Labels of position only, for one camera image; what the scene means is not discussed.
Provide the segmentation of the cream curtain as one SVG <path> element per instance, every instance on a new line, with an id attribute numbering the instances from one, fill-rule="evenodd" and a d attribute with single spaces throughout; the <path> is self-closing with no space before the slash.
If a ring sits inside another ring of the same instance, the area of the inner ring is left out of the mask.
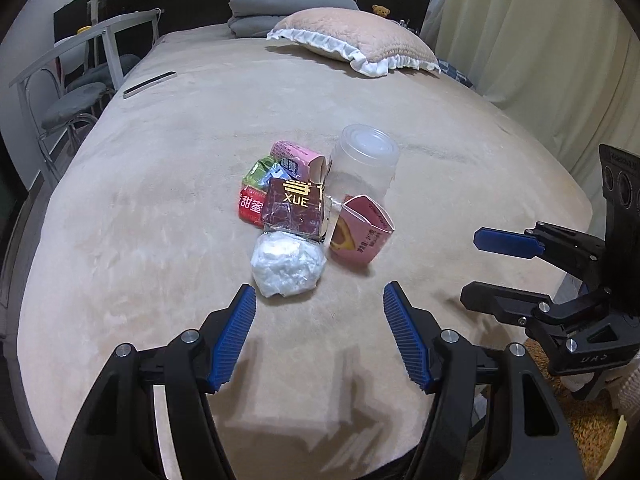
<path id="1" fill-rule="evenodd" d="M 639 151 L 639 38 L 614 0 L 439 0 L 423 35 L 602 203 L 599 145 Z"/>

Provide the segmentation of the clear plastic lidded container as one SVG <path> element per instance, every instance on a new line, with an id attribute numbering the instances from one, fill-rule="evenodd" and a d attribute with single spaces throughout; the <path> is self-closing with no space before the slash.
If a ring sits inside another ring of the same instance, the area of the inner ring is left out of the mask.
<path id="1" fill-rule="evenodd" d="M 398 144 L 385 132 L 361 124 L 345 127 L 330 155 L 326 194 L 338 204 L 358 195 L 382 204 L 399 157 Z"/>

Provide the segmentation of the grey cushioned chair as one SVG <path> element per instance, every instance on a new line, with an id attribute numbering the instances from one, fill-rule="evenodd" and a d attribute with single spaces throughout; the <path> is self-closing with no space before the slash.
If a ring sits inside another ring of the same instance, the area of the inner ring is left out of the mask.
<path id="1" fill-rule="evenodd" d="M 36 128 L 38 148 L 55 180 L 61 174 L 55 165 L 49 139 L 66 136 L 73 152 L 80 147 L 79 129 L 90 129 L 98 118 L 94 109 L 102 104 L 108 89 L 102 82 L 90 82 L 64 93 L 50 67 L 43 67 L 25 82 L 27 109 Z"/>

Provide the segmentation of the dark red XUE package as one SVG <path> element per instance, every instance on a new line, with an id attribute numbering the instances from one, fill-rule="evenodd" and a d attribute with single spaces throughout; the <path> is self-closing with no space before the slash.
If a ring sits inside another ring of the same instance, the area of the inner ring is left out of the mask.
<path id="1" fill-rule="evenodd" d="M 321 184 L 272 178 L 262 207 L 262 224 L 267 231 L 321 240 L 324 235 L 324 203 Z"/>

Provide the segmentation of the small teddy bear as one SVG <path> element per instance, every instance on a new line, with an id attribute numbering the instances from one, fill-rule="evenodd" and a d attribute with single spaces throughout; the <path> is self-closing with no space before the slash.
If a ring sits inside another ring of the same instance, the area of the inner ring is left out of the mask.
<path id="1" fill-rule="evenodd" d="M 372 12 L 381 18 L 388 18 L 390 16 L 390 9 L 386 8 L 386 6 L 380 6 L 379 4 L 372 6 Z"/>

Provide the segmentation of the beige bed blanket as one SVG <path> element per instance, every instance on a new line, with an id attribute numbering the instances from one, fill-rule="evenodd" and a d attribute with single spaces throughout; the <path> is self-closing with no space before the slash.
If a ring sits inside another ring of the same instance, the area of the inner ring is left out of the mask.
<path id="1" fill-rule="evenodd" d="M 591 209 L 516 122 L 444 75 L 357 75 L 298 44 L 174 32 L 107 105 L 44 216 L 18 359 L 60 457 L 121 342 L 167 344 L 243 284 L 257 312 L 212 411 L 241 479 L 355 479 L 418 442 L 427 397 L 382 308 L 398 281 L 485 346 L 523 335 L 459 304 L 484 281 L 551 294 L 483 226 L 583 231 Z"/>

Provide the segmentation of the pink carton box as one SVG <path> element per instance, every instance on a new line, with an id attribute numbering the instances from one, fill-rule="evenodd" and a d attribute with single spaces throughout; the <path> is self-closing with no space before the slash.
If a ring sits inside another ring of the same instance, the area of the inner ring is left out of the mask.
<path id="1" fill-rule="evenodd" d="M 367 195 L 346 195 L 330 241 L 330 251 L 351 266 L 367 266 L 395 232 L 387 211 Z"/>

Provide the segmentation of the pink small box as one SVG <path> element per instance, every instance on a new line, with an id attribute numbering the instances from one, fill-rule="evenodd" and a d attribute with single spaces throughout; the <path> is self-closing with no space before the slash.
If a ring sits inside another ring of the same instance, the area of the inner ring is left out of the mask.
<path id="1" fill-rule="evenodd" d="M 293 141 L 277 141 L 271 147 L 270 155 L 295 180 L 322 184 L 326 178 L 326 158 Z"/>

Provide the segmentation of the black smartphone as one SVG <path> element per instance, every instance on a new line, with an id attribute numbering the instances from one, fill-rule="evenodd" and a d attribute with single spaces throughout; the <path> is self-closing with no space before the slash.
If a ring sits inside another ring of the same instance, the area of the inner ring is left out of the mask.
<path id="1" fill-rule="evenodd" d="M 136 94 L 152 88 L 154 86 L 156 86 L 157 84 L 161 84 L 162 82 L 165 82 L 166 80 L 171 80 L 172 78 L 175 78 L 175 76 L 177 76 L 177 73 L 174 70 L 168 70 L 168 72 L 166 73 L 162 73 L 160 75 L 151 77 L 147 80 L 138 82 L 137 84 L 134 84 L 133 86 L 131 86 L 130 88 L 127 88 L 126 90 L 124 90 L 122 92 L 122 97 L 124 99 L 129 99 L 132 96 L 135 96 Z"/>

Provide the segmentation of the pink frilled pillow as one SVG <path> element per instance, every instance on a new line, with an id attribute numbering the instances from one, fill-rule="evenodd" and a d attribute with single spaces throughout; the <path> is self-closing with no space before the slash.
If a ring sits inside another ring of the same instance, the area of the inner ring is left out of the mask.
<path id="1" fill-rule="evenodd" d="M 354 72 L 369 78 L 381 78 L 394 70 L 440 72 L 435 53 L 419 36 L 394 21 L 363 11 L 301 10 L 282 18 L 267 38 L 286 40 L 344 61 Z"/>

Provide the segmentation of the white plastic bag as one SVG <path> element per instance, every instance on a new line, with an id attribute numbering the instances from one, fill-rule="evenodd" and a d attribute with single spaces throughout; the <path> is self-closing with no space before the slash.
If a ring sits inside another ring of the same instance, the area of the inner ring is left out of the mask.
<path id="1" fill-rule="evenodd" d="M 325 266 L 319 243 L 283 231 L 262 233 L 250 257 L 253 280 L 265 298 L 313 290 Z"/>

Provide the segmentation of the green red snack wrapper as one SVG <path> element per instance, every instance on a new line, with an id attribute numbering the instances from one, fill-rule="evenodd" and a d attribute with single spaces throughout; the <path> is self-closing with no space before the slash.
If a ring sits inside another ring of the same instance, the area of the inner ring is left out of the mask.
<path id="1" fill-rule="evenodd" d="M 269 186 L 269 171 L 276 163 L 277 159 L 271 155 L 258 159 L 241 182 L 239 217 L 260 228 L 262 227 L 262 207 L 265 205 Z"/>

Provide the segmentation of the grey folded blanket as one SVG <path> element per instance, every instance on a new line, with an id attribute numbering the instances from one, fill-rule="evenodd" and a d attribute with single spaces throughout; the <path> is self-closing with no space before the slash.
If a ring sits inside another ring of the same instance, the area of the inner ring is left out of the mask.
<path id="1" fill-rule="evenodd" d="M 286 16 L 313 8 L 358 10 L 354 0 L 230 0 L 228 26 L 240 38 L 265 37 Z"/>

